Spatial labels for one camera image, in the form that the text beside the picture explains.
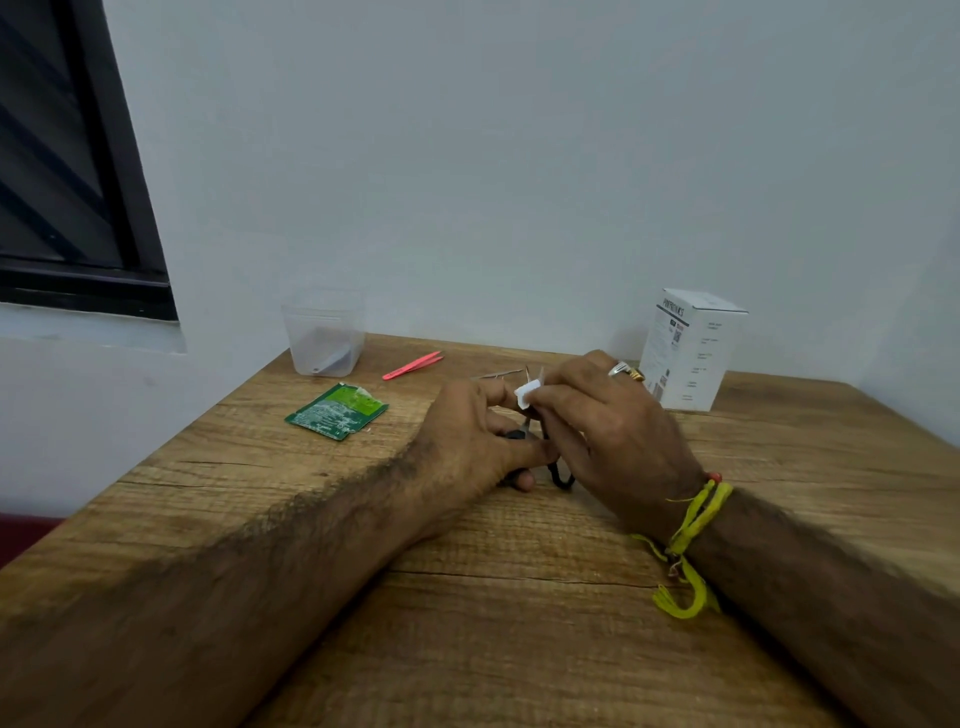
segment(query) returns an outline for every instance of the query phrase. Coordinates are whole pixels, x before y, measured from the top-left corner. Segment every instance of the window sill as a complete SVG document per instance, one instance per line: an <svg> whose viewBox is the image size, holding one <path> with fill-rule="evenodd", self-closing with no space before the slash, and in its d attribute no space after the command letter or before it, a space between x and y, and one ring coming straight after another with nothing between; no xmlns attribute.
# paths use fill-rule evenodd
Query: window sill
<svg viewBox="0 0 960 728"><path fill-rule="evenodd" d="M0 337L186 353L180 324L17 303L0 303Z"/></svg>

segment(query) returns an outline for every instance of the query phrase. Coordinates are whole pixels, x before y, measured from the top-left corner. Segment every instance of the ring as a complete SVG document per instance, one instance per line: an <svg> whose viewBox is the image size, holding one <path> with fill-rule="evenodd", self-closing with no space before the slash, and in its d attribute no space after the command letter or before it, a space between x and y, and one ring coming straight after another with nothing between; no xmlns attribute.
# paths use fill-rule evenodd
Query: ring
<svg viewBox="0 0 960 728"><path fill-rule="evenodd" d="M630 379L633 379L634 381L643 381L643 379L645 379L640 372L638 372L625 361L618 361L610 370L608 376L617 376L621 372L626 372L628 375L630 375Z"/></svg>

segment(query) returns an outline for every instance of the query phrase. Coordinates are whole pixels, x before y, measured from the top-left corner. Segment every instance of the hairy forearm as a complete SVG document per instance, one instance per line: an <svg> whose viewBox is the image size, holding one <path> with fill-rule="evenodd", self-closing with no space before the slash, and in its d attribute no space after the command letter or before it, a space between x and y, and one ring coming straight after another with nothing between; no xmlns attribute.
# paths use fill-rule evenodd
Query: hairy forearm
<svg viewBox="0 0 960 728"><path fill-rule="evenodd" d="M65 612L0 625L0 724L236 725L416 539L419 477L399 459Z"/></svg>
<svg viewBox="0 0 960 728"><path fill-rule="evenodd" d="M734 493L688 550L721 593L871 726L960 715L960 604Z"/></svg>

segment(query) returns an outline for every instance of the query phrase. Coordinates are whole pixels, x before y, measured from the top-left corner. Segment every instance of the hand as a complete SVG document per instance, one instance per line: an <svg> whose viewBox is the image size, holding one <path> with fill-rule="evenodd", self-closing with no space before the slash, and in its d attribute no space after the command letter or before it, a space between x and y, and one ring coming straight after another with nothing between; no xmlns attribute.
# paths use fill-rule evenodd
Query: hand
<svg viewBox="0 0 960 728"><path fill-rule="evenodd" d="M646 388L608 372L604 352L566 361L527 400L585 488L636 533L662 544L707 480L676 421Z"/></svg>
<svg viewBox="0 0 960 728"><path fill-rule="evenodd" d="M536 481L529 469L560 456L549 441L497 437L519 425L493 406L516 409L516 396L503 379L448 382L427 410L409 456L438 489L428 496L435 519L448 522L513 471L520 471L516 487L532 490Z"/></svg>

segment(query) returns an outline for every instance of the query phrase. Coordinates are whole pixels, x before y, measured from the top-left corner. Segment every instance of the window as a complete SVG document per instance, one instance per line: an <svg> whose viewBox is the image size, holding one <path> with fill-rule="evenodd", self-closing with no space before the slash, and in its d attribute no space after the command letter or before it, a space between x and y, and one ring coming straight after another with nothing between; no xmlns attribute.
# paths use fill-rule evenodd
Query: window
<svg viewBox="0 0 960 728"><path fill-rule="evenodd" d="M0 0L0 302L177 320L99 0Z"/></svg>

